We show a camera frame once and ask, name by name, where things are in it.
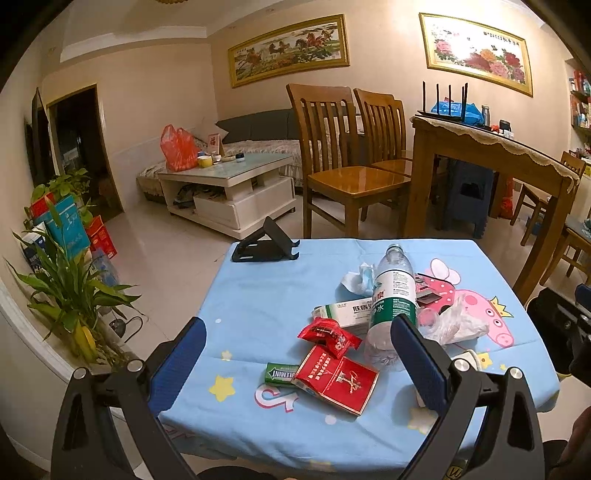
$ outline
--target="red box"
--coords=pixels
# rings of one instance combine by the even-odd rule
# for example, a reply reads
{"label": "red box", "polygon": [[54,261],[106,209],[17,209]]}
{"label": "red box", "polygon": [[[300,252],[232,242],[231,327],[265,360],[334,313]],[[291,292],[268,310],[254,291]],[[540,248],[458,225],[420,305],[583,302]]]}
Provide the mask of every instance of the red box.
{"label": "red box", "polygon": [[44,195],[43,197],[41,197],[39,200],[37,200],[35,203],[33,203],[30,207],[31,215],[33,215],[33,218],[37,218],[37,217],[43,215],[45,212],[49,211],[49,208],[47,207],[46,198],[51,203],[56,202],[55,198],[53,197],[52,192],[49,192],[47,195]]}
{"label": "red box", "polygon": [[117,254],[117,250],[109,236],[107,227],[105,227],[100,215],[94,217],[92,223],[86,228],[86,234],[90,239],[90,251],[94,252],[101,249],[109,258],[113,258]]}
{"label": "red box", "polygon": [[338,360],[321,345],[315,345],[291,382],[317,398],[361,415],[377,380],[376,371],[347,357]]}

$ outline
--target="cartoon pig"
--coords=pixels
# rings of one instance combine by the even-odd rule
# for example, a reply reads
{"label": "cartoon pig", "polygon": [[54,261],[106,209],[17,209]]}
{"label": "cartoon pig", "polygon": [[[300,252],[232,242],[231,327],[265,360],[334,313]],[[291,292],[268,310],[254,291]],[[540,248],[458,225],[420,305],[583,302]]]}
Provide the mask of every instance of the cartoon pig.
{"label": "cartoon pig", "polygon": [[[427,275],[430,277],[424,277],[425,281],[438,295],[441,295],[440,300],[431,304],[432,308],[440,312],[442,307],[450,306],[453,303],[456,295],[464,294],[464,308],[473,317],[488,321],[490,327],[488,336],[492,341],[503,348],[513,345],[515,339],[503,321],[503,317],[511,317],[512,315],[505,311],[505,306],[501,305],[496,297],[487,300],[472,290],[456,290],[452,286],[460,283],[459,273],[448,268],[438,258],[431,261],[431,268],[427,270]],[[433,281],[433,278],[441,280],[441,285],[438,285],[437,281]]]}

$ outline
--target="potted plant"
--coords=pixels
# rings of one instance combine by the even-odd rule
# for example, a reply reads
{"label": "potted plant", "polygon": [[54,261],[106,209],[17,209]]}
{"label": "potted plant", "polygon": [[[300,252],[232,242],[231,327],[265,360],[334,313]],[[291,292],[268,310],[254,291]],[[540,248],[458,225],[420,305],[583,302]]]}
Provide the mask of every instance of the potted plant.
{"label": "potted plant", "polygon": [[[63,225],[56,208],[47,203],[53,221],[61,229]],[[125,318],[118,307],[134,308],[133,302],[139,296],[124,293],[130,285],[108,287],[100,281],[100,272],[92,271],[84,253],[77,258],[68,258],[67,251],[51,235],[35,232],[45,237],[45,250],[13,234],[36,251],[43,268],[24,275],[18,273],[10,262],[7,263],[24,284],[34,289],[28,307],[48,321],[50,331],[46,338],[54,332],[59,333],[72,352],[82,356],[88,364],[108,364],[113,369],[123,365],[128,357],[118,345],[107,342],[102,331],[105,325],[99,318],[98,309],[110,307]]]}
{"label": "potted plant", "polygon": [[78,207],[78,213],[80,220],[85,227],[89,226],[92,222],[92,214],[89,211],[90,200],[88,203],[84,203],[82,196],[88,192],[90,185],[90,177],[87,175],[88,170],[81,168],[72,173],[66,173],[59,177],[50,180],[47,185],[41,183],[35,187],[31,194],[31,206],[43,204],[44,198],[49,198],[52,203],[58,203],[68,195],[72,195],[74,202]]}

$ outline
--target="white coffee table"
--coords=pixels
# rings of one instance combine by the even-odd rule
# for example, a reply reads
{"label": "white coffee table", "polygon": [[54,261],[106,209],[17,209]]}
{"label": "white coffee table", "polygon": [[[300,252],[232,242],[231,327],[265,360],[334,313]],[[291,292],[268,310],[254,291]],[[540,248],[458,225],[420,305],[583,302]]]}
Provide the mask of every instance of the white coffee table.
{"label": "white coffee table", "polygon": [[[292,161],[277,153],[245,154],[242,162],[231,161],[208,168],[159,173],[168,211],[234,238],[243,239],[260,228],[265,217],[275,219],[295,210],[293,179],[279,175],[279,168]],[[252,179],[256,178],[253,188]],[[226,199],[194,197],[194,208],[173,204],[178,191],[188,183],[224,187]]]}

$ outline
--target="door frame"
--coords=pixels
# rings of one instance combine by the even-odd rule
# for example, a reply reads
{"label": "door frame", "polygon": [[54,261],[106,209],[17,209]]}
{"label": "door frame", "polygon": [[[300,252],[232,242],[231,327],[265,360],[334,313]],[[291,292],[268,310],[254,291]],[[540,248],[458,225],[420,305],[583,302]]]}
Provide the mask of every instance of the door frame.
{"label": "door frame", "polygon": [[62,96],[56,100],[53,100],[52,102],[49,102],[47,104],[47,117],[49,119],[50,139],[51,139],[51,143],[53,144],[54,153],[56,155],[57,167],[60,171],[60,174],[63,174],[64,167],[61,162],[61,151],[60,151],[60,146],[59,146],[58,137],[57,137],[56,119],[54,116],[55,107],[61,101],[66,100],[69,97],[74,96],[78,93],[82,93],[82,92],[85,92],[85,91],[91,90],[91,89],[95,90],[96,119],[97,119],[98,125],[99,125],[100,146],[103,150],[103,155],[105,156],[105,160],[106,160],[106,164],[107,164],[107,171],[109,172],[109,178],[111,179],[111,183],[113,184],[113,188],[115,189],[115,196],[117,199],[117,204],[118,204],[121,212],[124,212],[123,204],[121,203],[121,196],[119,195],[119,190],[117,189],[117,184],[115,183],[115,179],[113,178],[113,172],[111,170],[111,162],[109,161],[109,156],[107,154],[107,149],[105,147],[105,138],[103,136],[103,131],[105,130],[105,122],[103,121],[104,120],[103,116],[100,114],[101,102],[100,102],[100,97],[99,97],[99,86],[96,83],[92,83],[91,85],[88,85],[86,87],[82,87],[78,90],[75,90],[74,92],[70,92],[67,95],[64,95],[64,96]]}

